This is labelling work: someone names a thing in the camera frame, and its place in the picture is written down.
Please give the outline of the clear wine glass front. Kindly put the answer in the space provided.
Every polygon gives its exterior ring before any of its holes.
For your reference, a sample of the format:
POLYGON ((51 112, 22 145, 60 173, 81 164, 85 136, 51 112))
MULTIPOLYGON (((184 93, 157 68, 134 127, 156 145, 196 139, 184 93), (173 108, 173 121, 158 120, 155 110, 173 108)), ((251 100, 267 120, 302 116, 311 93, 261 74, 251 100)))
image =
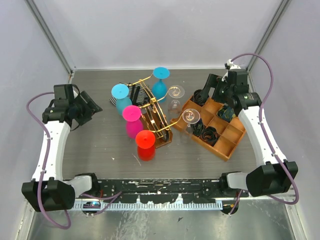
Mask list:
POLYGON ((182 144, 187 144, 193 135, 192 125, 195 125, 200 120, 200 113, 194 108, 188 108, 181 114, 183 121, 186 123, 185 130, 183 131, 180 141, 182 144))

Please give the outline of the wooden compartment tray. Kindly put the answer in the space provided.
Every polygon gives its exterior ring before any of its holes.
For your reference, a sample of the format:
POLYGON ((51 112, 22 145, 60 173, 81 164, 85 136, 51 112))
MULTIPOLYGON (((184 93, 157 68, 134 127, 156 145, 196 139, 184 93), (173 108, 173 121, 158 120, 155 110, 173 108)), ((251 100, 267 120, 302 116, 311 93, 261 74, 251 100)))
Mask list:
POLYGON ((234 117, 231 122, 227 122, 217 116, 217 112, 222 106, 222 103, 215 102, 210 97, 203 106, 188 99, 183 105, 182 110, 197 110, 204 127, 213 127, 216 129, 218 139, 213 146, 203 141, 200 136, 193 135, 191 139, 226 162, 231 158, 235 149, 244 137, 246 130, 238 117, 234 117))

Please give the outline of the striped black white cloth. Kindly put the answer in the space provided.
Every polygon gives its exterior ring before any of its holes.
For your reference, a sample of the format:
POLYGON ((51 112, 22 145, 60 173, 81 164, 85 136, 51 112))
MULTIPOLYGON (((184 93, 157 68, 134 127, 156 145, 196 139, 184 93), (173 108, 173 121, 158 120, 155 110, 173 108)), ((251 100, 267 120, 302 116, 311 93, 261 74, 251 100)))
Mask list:
POLYGON ((118 103, 118 99, 111 95, 109 102, 112 103, 116 107, 127 107, 130 105, 134 106, 143 106, 147 101, 149 101, 152 97, 147 94, 148 85, 143 88, 139 84, 129 86, 128 83, 122 83, 121 85, 125 85, 128 88, 128 95, 124 99, 121 99, 118 103))

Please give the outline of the red wine glass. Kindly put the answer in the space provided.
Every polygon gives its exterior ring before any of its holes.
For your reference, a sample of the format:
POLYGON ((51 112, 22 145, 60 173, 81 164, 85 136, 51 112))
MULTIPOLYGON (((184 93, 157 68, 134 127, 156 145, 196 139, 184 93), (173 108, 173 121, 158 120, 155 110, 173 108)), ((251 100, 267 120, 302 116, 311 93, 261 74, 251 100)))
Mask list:
POLYGON ((136 137, 137 154, 142 161, 151 161, 156 154, 156 137, 150 130, 140 131, 136 137))

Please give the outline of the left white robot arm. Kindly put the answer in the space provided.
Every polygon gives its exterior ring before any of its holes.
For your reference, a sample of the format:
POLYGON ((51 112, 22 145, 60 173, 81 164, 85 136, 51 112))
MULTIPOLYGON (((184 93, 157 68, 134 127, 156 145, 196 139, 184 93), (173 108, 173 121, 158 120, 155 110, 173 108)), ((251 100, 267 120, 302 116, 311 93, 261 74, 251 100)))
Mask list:
POLYGON ((54 98, 37 122, 43 129, 41 152, 31 181, 22 184, 21 192, 36 212, 69 210, 75 199, 85 194, 95 198, 100 185, 95 173, 80 173, 64 181, 63 159, 72 123, 83 126, 101 112, 92 98, 75 84, 54 85, 54 98))

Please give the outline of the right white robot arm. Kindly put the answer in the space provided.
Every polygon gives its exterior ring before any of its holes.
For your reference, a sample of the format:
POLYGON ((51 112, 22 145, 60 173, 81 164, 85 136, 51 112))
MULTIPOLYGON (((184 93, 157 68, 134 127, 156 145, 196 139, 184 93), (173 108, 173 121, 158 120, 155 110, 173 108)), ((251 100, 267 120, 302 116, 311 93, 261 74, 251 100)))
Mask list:
POLYGON ((252 145, 256 169, 250 173, 226 172, 219 179, 219 191, 231 197, 237 190, 245 190, 253 197, 284 194, 293 188, 299 197, 295 177, 298 165, 288 161, 277 145, 268 126, 262 101, 256 92, 249 91, 245 69, 229 69, 224 76, 210 73, 202 90, 196 92, 200 100, 207 100, 214 89, 212 100, 231 107, 244 126, 252 145))

